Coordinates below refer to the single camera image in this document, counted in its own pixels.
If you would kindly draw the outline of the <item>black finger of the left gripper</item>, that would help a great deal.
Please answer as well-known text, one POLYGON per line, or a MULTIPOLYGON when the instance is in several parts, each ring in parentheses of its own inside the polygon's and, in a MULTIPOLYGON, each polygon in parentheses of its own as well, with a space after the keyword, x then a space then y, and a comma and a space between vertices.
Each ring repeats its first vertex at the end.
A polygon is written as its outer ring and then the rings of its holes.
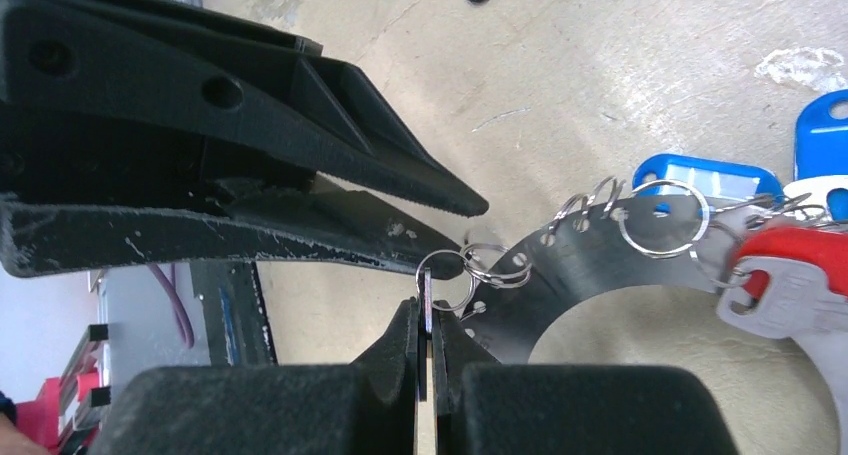
POLYGON ((170 0, 1 0, 1 99, 214 138, 453 214, 489 207, 359 67, 170 0))
POLYGON ((446 235, 374 194, 244 180, 1 180, 1 263, 23 278, 188 261, 326 262, 411 273, 446 235))

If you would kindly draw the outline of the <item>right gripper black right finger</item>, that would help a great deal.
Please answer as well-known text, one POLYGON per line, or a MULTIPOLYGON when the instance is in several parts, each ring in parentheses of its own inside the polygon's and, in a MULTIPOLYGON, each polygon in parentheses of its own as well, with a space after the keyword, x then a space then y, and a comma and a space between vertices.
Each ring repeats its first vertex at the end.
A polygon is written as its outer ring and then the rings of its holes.
POLYGON ((716 401, 679 367, 503 364, 431 311, 439 454, 735 454, 716 401))

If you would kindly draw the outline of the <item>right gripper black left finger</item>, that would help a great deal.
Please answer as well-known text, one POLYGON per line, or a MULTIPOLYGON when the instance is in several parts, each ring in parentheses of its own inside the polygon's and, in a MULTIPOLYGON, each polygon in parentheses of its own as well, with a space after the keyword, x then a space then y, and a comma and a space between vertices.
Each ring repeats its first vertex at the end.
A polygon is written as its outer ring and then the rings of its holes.
POLYGON ((93 454, 411 454, 419 307, 349 364, 165 367, 113 403, 93 454))

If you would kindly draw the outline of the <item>large keyring with keys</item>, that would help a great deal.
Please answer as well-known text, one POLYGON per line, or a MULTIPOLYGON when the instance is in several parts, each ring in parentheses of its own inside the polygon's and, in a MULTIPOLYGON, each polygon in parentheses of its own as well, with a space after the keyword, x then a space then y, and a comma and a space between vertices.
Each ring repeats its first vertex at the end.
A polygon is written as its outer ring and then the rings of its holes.
POLYGON ((465 239, 450 254, 469 278, 455 305, 434 297, 431 264, 446 251, 427 255, 415 273, 419 344, 432 347, 450 319, 497 360, 526 362, 554 321, 596 296, 643 286, 709 293, 746 282, 731 254, 774 221, 841 225, 826 198, 809 190, 727 198, 660 179, 624 194, 618 179, 606 178, 512 247, 465 239))

